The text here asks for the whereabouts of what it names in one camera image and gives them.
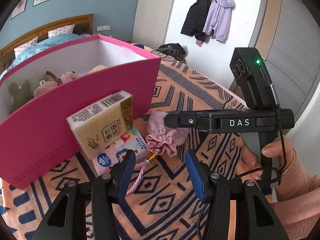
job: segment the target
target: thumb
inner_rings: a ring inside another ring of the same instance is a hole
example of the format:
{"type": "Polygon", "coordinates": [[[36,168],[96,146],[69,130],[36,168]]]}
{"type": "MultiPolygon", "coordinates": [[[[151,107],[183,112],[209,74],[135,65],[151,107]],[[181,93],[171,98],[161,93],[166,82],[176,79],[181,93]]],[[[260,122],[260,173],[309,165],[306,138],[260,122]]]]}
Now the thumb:
{"type": "MultiPolygon", "coordinates": [[[[286,137],[284,137],[284,146],[286,152],[290,152],[290,150],[292,149],[292,143],[286,137]]],[[[261,150],[261,153],[268,158],[274,158],[278,156],[283,157],[281,140],[277,138],[273,142],[269,143],[261,150]]]]}

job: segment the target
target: wooden headboard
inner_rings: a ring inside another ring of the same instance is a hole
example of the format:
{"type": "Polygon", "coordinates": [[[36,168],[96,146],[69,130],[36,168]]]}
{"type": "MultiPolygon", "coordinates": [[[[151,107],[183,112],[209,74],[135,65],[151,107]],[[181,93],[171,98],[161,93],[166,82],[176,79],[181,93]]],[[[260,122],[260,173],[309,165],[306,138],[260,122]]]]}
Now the wooden headboard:
{"type": "Polygon", "coordinates": [[[73,33],[88,33],[92,35],[93,14],[80,15],[48,23],[17,38],[15,41],[11,42],[6,47],[0,50],[0,73],[2,73],[3,70],[9,67],[11,65],[10,62],[12,62],[15,59],[14,48],[28,41],[31,41],[33,38],[37,36],[38,42],[43,41],[48,38],[49,31],[71,24],[75,24],[73,33]]]}

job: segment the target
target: pink box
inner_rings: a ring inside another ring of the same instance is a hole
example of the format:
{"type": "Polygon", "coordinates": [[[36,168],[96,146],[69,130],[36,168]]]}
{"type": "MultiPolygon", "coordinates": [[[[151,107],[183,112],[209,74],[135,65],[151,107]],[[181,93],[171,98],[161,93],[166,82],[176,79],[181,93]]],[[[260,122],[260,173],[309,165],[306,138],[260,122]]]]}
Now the pink box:
{"type": "Polygon", "coordinates": [[[143,162],[150,156],[146,142],[135,127],[109,145],[91,161],[87,162],[94,174],[98,177],[105,172],[110,172],[113,165],[120,162],[129,149],[135,151],[136,163],[143,162]]]}
{"type": "Polygon", "coordinates": [[[133,118],[146,113],[160,62],[136,46],[94,35],[47,49],[17,65],[0,81],[0,177],[24,189],[79,152],[66,118],[107,95],[125,90],[133,95],[133,118]],[[85,74],[97,65],[108,68],[62,84],[8,115],[12,81],[22,84],[46,71],[57,77],[67,71],[85,74]]]}

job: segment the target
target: barcode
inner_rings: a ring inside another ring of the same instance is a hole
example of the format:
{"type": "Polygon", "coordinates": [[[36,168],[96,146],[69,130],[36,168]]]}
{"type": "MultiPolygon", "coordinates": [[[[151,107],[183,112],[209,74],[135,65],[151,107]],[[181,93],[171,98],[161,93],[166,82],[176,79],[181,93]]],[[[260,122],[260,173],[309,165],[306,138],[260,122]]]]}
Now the barcode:
{"type": "Polygon", "coordinates": [[[111,97],[102,100],[101,103],[105,107],[109,107],[109,106],[114,105],[115,103],[117,103],[123,99],[125,99],[125,97],[123,95],[121,95],[120,93],[116,93],[116,94],[112,95],[111,97]]]}

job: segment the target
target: human hand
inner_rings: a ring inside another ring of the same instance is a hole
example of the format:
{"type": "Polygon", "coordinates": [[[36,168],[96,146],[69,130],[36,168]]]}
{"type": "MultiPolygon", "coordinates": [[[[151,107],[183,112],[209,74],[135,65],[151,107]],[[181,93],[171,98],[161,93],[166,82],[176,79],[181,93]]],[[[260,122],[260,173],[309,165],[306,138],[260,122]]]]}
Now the human hand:
{"type": "MultiPolygon", "coordinates": [[[[285,145],[285,152],[287,157],[287,164],[286,168],[290,166],[290,164],[293,161],[294,158],[294,150],[291,141],[284,136],[284,145],[285,145]]],[[[239,161],[236,166],[236,174],[240,175],[243,172],[250,171],[256,168],[260,168],[261,165],[257,163],[257,157],[255,154],[249,151],[247,146],[245,145],[245,142],[242,138],[238,141],[238,147],[242,148],[241,155],[243,161],[239,161]]],[[[274,157],[280,157],[280,168],[284,165],[284,157],[282,152],[282,145],[280,138],[277,138],[275,141],[269,143],[266,145],[262,150],[261,153],[268,158],[274,158],[274,157]]],[[[245,181],[246,179],[257,179],[259,176],[261,176],[262,171],[257,171],[252,174],[249,174],[247,176],[242,177],[242,181],[245,181]]]]}

